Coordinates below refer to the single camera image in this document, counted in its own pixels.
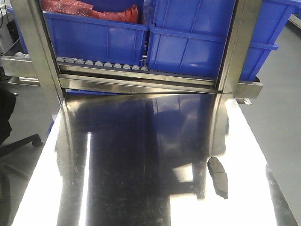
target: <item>metal post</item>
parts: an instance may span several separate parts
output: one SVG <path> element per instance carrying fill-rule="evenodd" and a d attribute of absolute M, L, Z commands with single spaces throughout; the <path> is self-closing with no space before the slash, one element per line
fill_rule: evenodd
<path fill-rule="evenodd" d="M 238 85 L 262 0 L 236 0 L 227 45 L 216 83 L 222 93 L 234 93 Z"/>
<path fill-rule="evenodd" d="M 11 0 L 20 30 L 43 89 L 50 113 L 56 117 L 63 102 L 59 68 L 38 0 Z"/>

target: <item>metal rail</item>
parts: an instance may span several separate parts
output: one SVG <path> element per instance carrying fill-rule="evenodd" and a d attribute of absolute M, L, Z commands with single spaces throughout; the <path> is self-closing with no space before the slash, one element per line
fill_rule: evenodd
<path fill-rule="evenodd" d="M 55 119 L 64 99 L 59 68 L 38 0 L 12 0 L 15 16 L 32 58 L 50 113 Z"/>
<path fill-rule="evenodd" d="M 11 2 L 32 62 L 4 56 L 5 72 L 38 78 L 53 117 L 62 103 L 65 88 L 118 93 L 220 92 L 245 98 L 256 98 L 262 89 L 260 82 L 238 82 L 262 0 L 236 0 L 217 81 L 172 73 L 57 64 L 39 1 Z"/>

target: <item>white roller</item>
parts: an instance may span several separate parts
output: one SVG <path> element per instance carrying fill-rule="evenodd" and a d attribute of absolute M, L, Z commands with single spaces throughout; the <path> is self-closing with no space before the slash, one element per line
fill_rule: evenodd
<path fill-rule="evenodd" d="M 103 63 L 102 63 L 101 61 L 96 61 L 96 62 L 95 62 L 95 65 L 96 65 L 96 66 L 103 66 Z"/>
<path fill-rule="evenodd" d="M 17 53 L 15 54 L 15 57 L 24 58 L 24 53 L 17 52 Z"/>
<path fill-rule="evenodd" d="M 74 63 L 74 60 L 72 58 L 67 58 L 65 62 L 66 63 Z"/>
<path fill-rule="evenodd" d="M 115 68 L 121 68 L 121 64 L 114 64 Z"/>
<path fill-rule="evenodd" d="M 77 59 L 75 61 L 76 64 L 80 64 L 80 65 L 83 65 L 84 64 L 84 61 L 82 59 Z"/>
<path fill-rule="evenodd" d="M 134 65 L 133 67 L 132 67 L 132 70 L 140 70 L 140 68 L 139 68 L 139 66 L 138 65 Z"/>
<path fill-rule="evenodd" d="M 64 58 L 62 58 L 61 56 L 58 56 L 56 58 L 57 62 L 64 62 Z"/>
<path fill-rule="evenodd" d="M 104 64 L 105 67 L 112 67 L 112 64 L 110 62 L 107 62 Z"/>
<path fill-rule="evenodd" d="M 130 65 L 123 65 L 123 69 L 131 69 Z"/>
<path fill-rule="evenodd" d="M 148 71 L 148 69 L 147 69 L 146 66 L 143 66 L 143 67 L 141 68 L 141 71 Z"/>
<path fill-rule="evenodd" d="M 92 61 L 92 60 L 87 60 L 87 61 L 85 62 L 85 64 L 87 64 L 87 65 L 93 65 L 93 61 Z"/>

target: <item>red plastic bag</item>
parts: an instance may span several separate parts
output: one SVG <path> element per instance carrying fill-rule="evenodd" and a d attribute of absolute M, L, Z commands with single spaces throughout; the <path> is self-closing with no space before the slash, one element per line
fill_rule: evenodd
<path fill-rule="evenodd" d="M 133 5 L 123 12 L 98 12 L 94 11 L 93 5 L 77 0 L 43 0 L 44 11 L 65 13 L 70 15 L 90 16 L 99 19 L 138 23 L 138 8 Z"/>
<path fill-rule="evenodd" d="M 97 12 L 92 10 L 89 14 L 91 17 L 105 19 L 105 20 L 114 20 L 121 22 L 129 22 L 129 23 L 138 23 L 138 8 L 136 5 L 133 5 L 131 8 L 127 8 L 123 12 Z"/>

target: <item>chair wheel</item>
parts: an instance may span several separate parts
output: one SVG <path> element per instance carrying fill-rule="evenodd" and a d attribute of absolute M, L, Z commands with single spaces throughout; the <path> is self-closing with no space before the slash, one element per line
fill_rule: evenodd
<path fill-rule="evenodd" d="M 42 145 L 43 145 L 43 142 L 41 141 L 41 139 L 37 139 L 32 142 L 32 146 L 34 146 L 34 147 L 40 147 Z"/>

